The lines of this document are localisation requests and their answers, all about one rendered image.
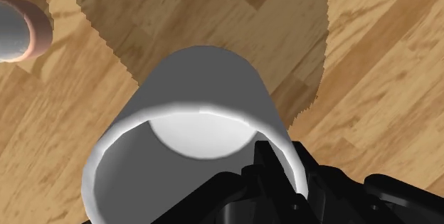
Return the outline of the pink round container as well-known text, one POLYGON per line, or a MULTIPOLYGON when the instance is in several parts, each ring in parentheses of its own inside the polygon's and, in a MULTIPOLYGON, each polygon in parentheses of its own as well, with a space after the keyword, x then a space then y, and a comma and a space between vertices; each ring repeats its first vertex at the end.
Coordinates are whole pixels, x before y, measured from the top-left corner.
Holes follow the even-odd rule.
POLYGON ((0 0, 0 63, 37 58, 52 40, 51 23, 37 5, 27 0, 0 0))

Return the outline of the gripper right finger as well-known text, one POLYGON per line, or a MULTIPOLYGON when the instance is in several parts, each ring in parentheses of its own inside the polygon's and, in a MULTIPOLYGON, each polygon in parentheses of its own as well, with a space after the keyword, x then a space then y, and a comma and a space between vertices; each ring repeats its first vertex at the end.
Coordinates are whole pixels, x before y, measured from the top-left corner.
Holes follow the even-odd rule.
POLYGON ((305 167, 308 202, 321 224, 444 224, 444 198, 383 174, 358 183, 318 164, 293 142, 305 167))

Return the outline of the white cup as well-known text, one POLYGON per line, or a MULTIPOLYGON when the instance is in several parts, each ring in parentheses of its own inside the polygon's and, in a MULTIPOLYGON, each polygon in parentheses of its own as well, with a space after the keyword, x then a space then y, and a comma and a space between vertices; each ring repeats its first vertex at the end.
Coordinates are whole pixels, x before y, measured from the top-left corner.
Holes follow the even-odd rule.
POLYGON ((83 169, 92 224, 152 224, 222 171, 238 173, 270 142, 294 192, 305 168, 255 68, 234 52, 192 46, 165 57, 100 137, 83 169))

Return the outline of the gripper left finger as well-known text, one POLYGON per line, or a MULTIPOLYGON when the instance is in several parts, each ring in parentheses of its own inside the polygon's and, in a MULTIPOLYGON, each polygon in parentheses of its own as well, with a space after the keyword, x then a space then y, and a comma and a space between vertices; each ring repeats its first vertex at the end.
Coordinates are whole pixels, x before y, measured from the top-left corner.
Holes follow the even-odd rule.
POLYGON ((254 163, 241 174, 216 174, 152 224, 313 224, 313 212, 271 145, 257 141, 254 163))

